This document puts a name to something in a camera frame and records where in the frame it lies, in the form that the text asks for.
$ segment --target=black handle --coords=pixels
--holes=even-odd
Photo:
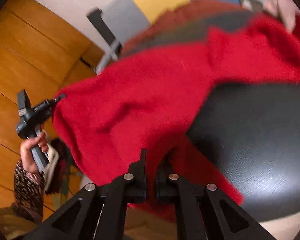
[[[36,137],[37,134],[33,131],[31,134],[28,135],[29,138]],[[37,164],[38,170],[41,173],[42,170],[48,165],[49,160],[46,157],[46,155],[42,152],[40,147],[38,145],[34,146],[31,149],[32,157],[35,161],[35,164]]]

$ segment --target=red fabric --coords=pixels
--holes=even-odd
[[[154,201],[154,178],[165,153],[175,172],[198,184],[215,183],[237,203],[242,195],[186,139],[211,89],[225,82],[300,82],[300,18],[295,35],[260,15],[245,29],[211,28],[205,42],[150,49],[124,58],[100,76],[66,87],[53,125],[79,168],[98,185],[110,183],[148,149],[150,206],[172,219],[171,207]]]

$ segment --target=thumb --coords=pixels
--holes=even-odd
[[[29,138],[21,143],[20,148],[21,150],[31,150],[31,148],[37,145],[39,141],[40,137]]]

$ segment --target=wooden floor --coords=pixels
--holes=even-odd
[[[31,103],[53,98],[58,89],[93,71],[103,52],[67,22],[34,0],[9,0],[0,11],[0,208],[14,201],[13,174],[21,139],[16,94],[26,89]],[[45,123],[57,137],[51,120]],[[72,176],[77,192],[80,178]],[[44,218],[54,211],[51,196],[44,200]]]

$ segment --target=person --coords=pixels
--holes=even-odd
[[[14,173],[14,203],[0,208],[0,239],[22,239],[24,235],[42,223],[44,178],[35,164],[31,148],[39,145],[48,151],[44,132],[38,137],[24,140],[20,145],[21,159]]]

